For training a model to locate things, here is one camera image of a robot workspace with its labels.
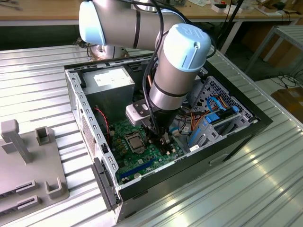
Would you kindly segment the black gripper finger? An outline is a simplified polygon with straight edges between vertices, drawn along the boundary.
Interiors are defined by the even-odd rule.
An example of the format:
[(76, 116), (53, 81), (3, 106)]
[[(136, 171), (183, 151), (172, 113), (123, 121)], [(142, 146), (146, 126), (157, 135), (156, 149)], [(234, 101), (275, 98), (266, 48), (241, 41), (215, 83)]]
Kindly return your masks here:
[(171, 151), (170, 147), (170, 137), (167, 132), (165, 132), (160, 138), (160, 152), (167, 153)]

